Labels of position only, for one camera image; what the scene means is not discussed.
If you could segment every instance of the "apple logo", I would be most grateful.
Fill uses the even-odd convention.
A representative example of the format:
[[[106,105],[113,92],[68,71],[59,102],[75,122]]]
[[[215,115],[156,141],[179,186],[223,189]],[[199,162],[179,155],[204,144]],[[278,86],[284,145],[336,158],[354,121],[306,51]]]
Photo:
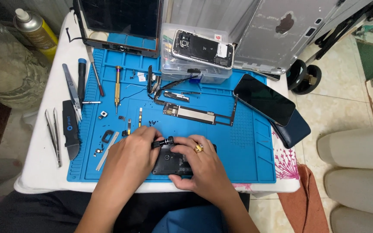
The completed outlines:
[[[277,33],[285,34],[291,29],[291,27],[293,27],[294,20],[291,17],[291,14],[287,14],[285,18],[280,20],[280,24],[276,27]]]

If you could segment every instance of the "orange towel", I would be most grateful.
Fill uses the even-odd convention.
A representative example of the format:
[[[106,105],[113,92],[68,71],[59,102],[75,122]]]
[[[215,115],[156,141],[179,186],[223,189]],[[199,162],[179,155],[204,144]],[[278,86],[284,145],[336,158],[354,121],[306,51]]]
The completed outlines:
[[[295,233],[329,233],[322,201],[312,171],[298,165],[300,188],[294,193],[278,193],[284,213]]]

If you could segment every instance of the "table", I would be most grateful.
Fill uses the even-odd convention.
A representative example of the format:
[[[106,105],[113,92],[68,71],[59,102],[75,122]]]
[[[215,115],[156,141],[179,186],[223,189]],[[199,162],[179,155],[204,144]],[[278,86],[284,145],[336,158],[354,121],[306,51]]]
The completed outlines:
[[[48,109],[49,112],[51,112],[53,108],[57,109],[57,124],[59,125],[60,135],[59,143],[60,145],[64,145],[65,139],[61,129],[61,125],[63,125],[61,117],[63,108],[62,102],[69,99],[70,95],[65,82],[62,64],[67,63],[73,81],[77,83],[77,60],[79,58],[89,60],[82,40],[76,39],[69,42],[66,28],[68,28],[71,39],[80,37],[77,19],[74,19],[74,17],[73,11],[68,13],[61,27],[57,52],[40,105],[37,121],[28,148],[27,158],[22,174],[14,184],[15,190],[20,193],[35,194],[55,190],[92,192],[97,184],[68,182],[66,180],[70,163],[67,149],[64,146],[60,146],[63,166],[58,168],[44,118],[46,109]],[[90,66],[87,66],[86,73],[89,72],[89,69]],[[267,85],[282,95],[288,96],[287,81],[284,75],[278,82],[267,80]],[[254,193],[255,196],[262,197],[276,192],[294,192],[300,187],[294,149],[285,149],[282,141],[278,138],[273,129],[272,134],[277,182],[275,184],[233,184],[237,191]],[[173,183],[143,183],[136,192],[178,191],[181,190],[177,189]]]

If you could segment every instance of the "white cap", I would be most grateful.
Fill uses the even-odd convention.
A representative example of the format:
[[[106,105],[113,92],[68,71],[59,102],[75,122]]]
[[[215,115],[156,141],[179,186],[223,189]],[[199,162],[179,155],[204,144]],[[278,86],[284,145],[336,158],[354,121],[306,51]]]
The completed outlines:
[[[21,8],[16,9],[15,13],[17,14],[18,19],[21,21],[27,21],[30,19],[30,15]]]

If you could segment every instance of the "spray can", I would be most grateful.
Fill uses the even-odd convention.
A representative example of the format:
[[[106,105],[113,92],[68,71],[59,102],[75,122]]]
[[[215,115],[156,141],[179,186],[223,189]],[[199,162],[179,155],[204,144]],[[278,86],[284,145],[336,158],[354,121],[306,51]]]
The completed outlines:
[[[23,9],[15,10],[14,26],[27,38],[49,61],[53,62],[58,39],[53,31],[38,14]]]

